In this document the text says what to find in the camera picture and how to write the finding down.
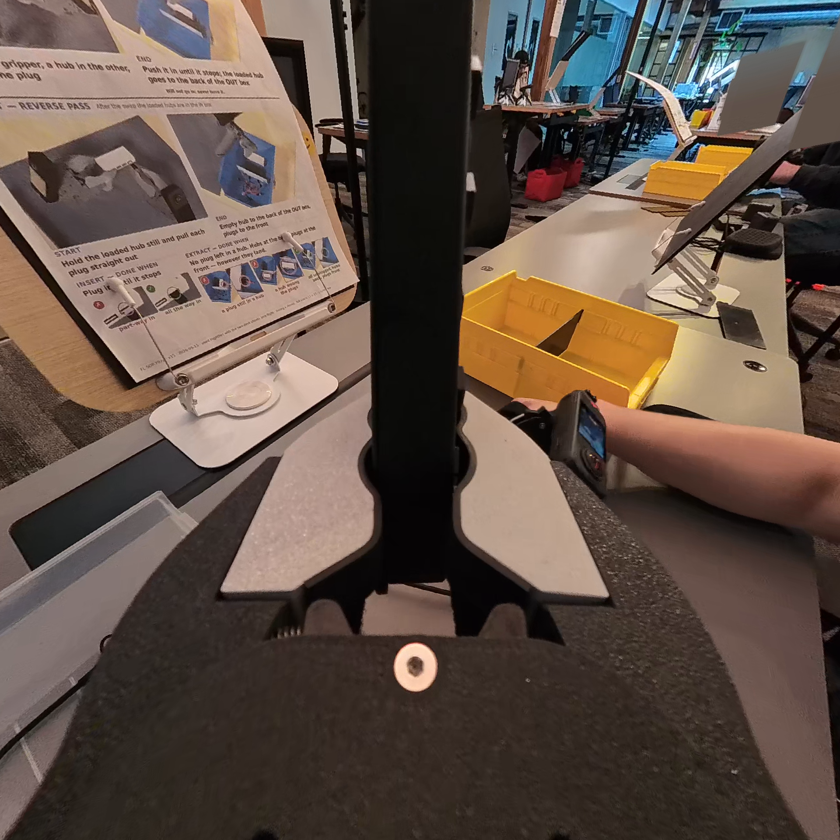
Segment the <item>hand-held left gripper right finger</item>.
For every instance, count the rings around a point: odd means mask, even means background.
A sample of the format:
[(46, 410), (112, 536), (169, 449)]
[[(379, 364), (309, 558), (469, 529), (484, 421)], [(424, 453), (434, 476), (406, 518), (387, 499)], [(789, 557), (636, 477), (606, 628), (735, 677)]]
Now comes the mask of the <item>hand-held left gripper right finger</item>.
[(455, 555), (447, 562), (455, 629), (479, 631), (499, 604), (546, 631), (552, 607), (605, 607), (612, 597), (549, 457), (466, 393), (458, 423), (465, 474), (454, 490)]

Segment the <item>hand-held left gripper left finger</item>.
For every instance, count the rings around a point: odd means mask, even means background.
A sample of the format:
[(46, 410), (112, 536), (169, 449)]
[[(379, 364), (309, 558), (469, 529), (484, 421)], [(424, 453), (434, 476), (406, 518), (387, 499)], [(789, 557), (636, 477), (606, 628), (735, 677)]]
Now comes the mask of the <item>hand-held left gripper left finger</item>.
[(229, 601), (341, 605), (360, 631), (380, 580), (371, 554), (381, 532), (364, 477), (371, 397), (342, 406), (284, 452), (220, 588)]

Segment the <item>yellow plastic bin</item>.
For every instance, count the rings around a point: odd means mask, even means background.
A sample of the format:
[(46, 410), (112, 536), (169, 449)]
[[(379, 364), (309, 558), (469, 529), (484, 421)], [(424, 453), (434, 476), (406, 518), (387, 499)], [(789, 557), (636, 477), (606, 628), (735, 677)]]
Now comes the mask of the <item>yellow plastic bin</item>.
[(753, 152), (748, 146), (703, 145), (693, 161), (651, 164), (644, 193), (699, 201), (706, 198)]
[(677, 334), (666, 318), (511, 271), (465, 294), (459, 363), (509, 397), (556, 403), (589, 391), (639, 408)]

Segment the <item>black USB hub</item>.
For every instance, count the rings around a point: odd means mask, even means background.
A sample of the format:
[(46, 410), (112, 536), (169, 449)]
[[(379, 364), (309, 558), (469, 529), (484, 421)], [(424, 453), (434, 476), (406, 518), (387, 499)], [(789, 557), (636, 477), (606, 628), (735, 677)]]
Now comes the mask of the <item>black USB hub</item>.
[(455, 538), (472, 3), (367, 9), (378, 552), (387, 583), (430, 583)]

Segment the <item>clear plastic bin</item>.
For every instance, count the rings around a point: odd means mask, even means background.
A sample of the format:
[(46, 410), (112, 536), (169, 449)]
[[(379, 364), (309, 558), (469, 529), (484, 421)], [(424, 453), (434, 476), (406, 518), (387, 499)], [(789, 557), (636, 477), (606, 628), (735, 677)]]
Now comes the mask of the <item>clear plastic bin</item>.
[(86, 685), (134, 597), (196, 525), (156, 491), (2, 591), (3, 759)]

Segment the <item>person's right forearm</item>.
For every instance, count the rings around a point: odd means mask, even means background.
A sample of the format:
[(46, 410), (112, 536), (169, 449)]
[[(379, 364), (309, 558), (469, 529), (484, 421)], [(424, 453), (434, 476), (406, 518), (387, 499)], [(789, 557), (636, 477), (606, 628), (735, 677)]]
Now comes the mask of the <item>person's right forearm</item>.
[(839, 443), (599, 402), (607, 450), (722, 510), (839, 543)]

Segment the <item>silver laptop stand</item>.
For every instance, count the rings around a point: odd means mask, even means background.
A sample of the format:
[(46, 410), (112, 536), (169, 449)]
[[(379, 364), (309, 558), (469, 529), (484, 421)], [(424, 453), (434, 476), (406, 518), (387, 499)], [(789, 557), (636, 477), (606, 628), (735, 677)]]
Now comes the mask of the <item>silver laptop stand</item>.
[(666, 264), (669, 273), (647, 291), (647, 299), (705, 319), (719, 318), (719, 305), (730, 305), (740, 291), (720, 283), (718, 273), (692, 246)]

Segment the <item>grey table plate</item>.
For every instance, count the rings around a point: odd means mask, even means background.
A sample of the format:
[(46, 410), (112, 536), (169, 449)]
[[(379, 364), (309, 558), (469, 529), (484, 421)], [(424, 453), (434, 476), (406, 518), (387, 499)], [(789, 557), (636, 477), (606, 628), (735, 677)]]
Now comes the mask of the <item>grey table plate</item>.
[(758, 350), (767, 349), (752, 310), (718, 301), (717, 315), (723, 338)]

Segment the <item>dark flat desk mat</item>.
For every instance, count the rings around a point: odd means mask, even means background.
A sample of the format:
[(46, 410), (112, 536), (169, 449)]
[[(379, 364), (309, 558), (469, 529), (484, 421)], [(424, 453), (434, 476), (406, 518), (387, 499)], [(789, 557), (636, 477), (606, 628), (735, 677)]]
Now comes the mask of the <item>dark flat desk mat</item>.
[(170, 444), (148, 447), (16, 520), (12, 541), (34, 570), (155, 492), (170, 496), (184, 463)]

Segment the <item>black office chair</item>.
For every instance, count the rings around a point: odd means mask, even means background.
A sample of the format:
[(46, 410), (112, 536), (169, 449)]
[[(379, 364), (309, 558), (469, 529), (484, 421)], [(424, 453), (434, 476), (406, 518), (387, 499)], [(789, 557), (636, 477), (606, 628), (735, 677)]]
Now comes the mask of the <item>black office chair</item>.
[(502, 244), (511, 222), (511, 189), (499, 105), (484, 103), (482, 65), (470, 58), (469, 154), (464, 262)]
[(799, 381), (807, 383), (812, 378), (811, 363), (820, 351), (825, 351), (828, 361), (839, 361), (839, 316), (824, 329), (807, 321), (794, 311), (797, 298), (804, 291), (838, 291), (838, 283), (824, 283), (814, 280), (785, 279), (785, 306), (788, 351), (796, 362)]

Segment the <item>grey laptop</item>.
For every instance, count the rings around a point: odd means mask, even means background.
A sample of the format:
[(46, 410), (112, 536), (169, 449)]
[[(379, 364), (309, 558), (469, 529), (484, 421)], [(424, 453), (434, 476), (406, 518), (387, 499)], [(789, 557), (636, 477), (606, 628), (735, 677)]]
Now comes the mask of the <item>grey laptop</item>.
[(838, 139), (839, 80), (838, 69), (835, 68), (818, 73), (802, 110), (727, 175), (707, 198), (692, 206), (668, 238), (662, 238), (654, 250), (654, 270), (677, 257), (748, 189), (764, 182), (788, 152), (829, 144)]

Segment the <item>instruction poster board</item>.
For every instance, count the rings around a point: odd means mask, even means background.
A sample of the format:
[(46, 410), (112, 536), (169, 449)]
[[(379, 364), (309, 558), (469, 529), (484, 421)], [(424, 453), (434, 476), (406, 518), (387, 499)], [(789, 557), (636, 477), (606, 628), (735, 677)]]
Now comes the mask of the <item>instruction poster board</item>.
[(258, 2), (2, 2), (2, 327), (146, 408), (346, 310), (358, 278)]

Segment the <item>black stand pole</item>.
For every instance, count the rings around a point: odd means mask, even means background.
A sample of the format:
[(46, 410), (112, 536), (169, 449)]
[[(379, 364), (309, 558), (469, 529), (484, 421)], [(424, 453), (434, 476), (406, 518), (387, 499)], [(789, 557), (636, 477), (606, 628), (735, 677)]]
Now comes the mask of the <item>black stand pole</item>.
[(349, 189), (353, 212), (353, 234), (358, 256), (359, 284), (356, 291), (357, 302), (370, 299), (369, 269), (364, 241), (364, 222), (362, 218), (361, 186), (359, 179), (358, 155), (354, 133), (354, 112), (351, 93), (350, 63), (345, 36), (345, 15), (342, 1), (330, 1), (332, 34), (339, 83), (339, 96), (343, 119), (343, 142), (346, 149)]

